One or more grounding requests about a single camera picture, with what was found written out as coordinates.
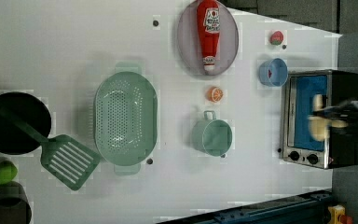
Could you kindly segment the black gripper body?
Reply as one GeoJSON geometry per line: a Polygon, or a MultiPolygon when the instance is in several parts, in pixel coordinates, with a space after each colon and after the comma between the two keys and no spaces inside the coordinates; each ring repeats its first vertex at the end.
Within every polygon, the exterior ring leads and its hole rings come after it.
{"type": "Polygon", "coordinates": [[[335,133],[358,139],[358,101],[344,101],[329,112],[335,133]]]}

